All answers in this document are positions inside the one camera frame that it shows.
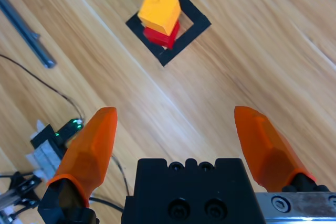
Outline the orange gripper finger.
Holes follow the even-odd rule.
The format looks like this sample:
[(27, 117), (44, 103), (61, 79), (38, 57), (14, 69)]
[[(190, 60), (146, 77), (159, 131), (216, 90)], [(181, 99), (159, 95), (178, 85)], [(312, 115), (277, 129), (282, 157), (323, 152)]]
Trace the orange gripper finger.
[(269, 193), (328, 192), (306, 169), (289, 142), (260, 112), (234, 109), (237, 134), (247, 165), (256, 181)]
[(89, 198), (106, 177), (117, 122), (116, 108), (101, 108), (72, 140), (38, 205), (44, 223), (100, 222)]

